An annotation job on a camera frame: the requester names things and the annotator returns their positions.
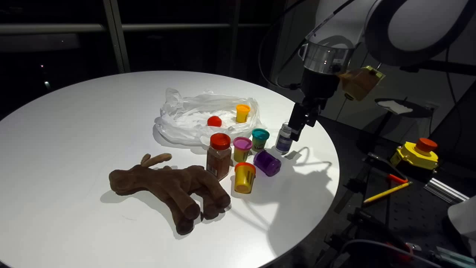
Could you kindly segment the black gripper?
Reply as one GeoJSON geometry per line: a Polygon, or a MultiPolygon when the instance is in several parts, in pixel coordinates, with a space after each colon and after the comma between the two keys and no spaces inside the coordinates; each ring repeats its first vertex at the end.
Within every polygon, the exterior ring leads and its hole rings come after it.
{"type": "Polygon", "coordinates": [[[321,75],[303,70],[300,89],[303,100],[292,106],[288,127],[300,134],[304,125],[313,127],[327,100],[336,92],[338,79],[336,75],[321,75]]]}

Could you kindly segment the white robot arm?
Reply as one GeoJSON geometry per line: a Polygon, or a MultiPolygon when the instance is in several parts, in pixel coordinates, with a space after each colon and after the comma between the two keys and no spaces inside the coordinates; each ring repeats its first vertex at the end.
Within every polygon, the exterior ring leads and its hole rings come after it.
{"type": "Polygon", "coordinates": [[[303,100],[285,128],[297,139],[315,124],[359,43],[382,64],[416,66],[449,48],[474,12],[476,0],[321,0],[315,27],[297,46],[303,100]]]}

